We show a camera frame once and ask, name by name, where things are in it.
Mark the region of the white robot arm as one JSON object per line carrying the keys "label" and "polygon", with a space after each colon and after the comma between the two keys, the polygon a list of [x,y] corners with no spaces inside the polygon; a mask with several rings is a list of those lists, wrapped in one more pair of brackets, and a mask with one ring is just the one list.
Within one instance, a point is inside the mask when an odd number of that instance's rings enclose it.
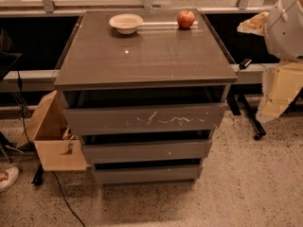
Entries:
{"label": "white robot arm", "polygon": [[278,0],[269,12],[241,22],[237,31],[263,36],[269,54],[280,62],[262,74],[263,97],[256,118],[279,118],[303,88],[303,0]]}

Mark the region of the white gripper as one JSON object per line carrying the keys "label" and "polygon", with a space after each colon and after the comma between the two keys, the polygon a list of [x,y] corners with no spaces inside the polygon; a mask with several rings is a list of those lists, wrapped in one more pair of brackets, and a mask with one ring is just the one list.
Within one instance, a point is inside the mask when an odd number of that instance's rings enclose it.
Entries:
{"label": "white gripper", "polygon": [[[237,31],[265,35],[269,13],[264,11],[241,22]],[[266,68],[262,74],[263,97],[258,105],[257,121],[279,118],[303,88],[303,63],[281,61],[276,68]]]}

